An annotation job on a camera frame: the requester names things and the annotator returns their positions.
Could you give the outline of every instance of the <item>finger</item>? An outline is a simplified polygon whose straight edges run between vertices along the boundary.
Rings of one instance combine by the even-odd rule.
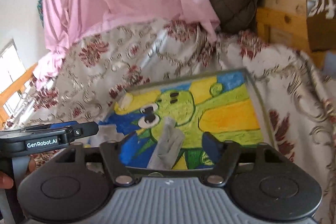
[[[28,164],[28,171],[27,173],[30,174],[31,172],[35,171],[36,169],[36,162],[33,157],[30,158],[29,164]]]
[[[13,187],[13,185],[14,185],[13,180],[5,173],[0,172],[0,188],[10,189]]]

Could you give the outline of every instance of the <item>floral fabric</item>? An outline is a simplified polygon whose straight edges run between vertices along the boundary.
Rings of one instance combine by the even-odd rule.
[[[315,219],[334,223],[336,81],[322,76],[306,54],[265,45],[250,32],[218,34],[213,46],[206,37],[199,25],[164,20],[86,37],[67,53],[58,77],[39,92],[31,83],[7,127],[104,120],[124,87],[246,67],[262,95],[279,151],[323,189]],[[35,157],[41,164],[52,154]]]

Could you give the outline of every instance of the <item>wooden railing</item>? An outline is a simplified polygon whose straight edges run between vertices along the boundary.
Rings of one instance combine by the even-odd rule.
[[[4,104],[8,99],[15,93],[19,92],[22,94],[25,90],[25,83],[33,76],[33,71],[37,64],[31,66],[19,79],[17,79],[13,84],[11,84],[3,93],[0,94],[0,128],[9,118],[7,112],[4,109]]]

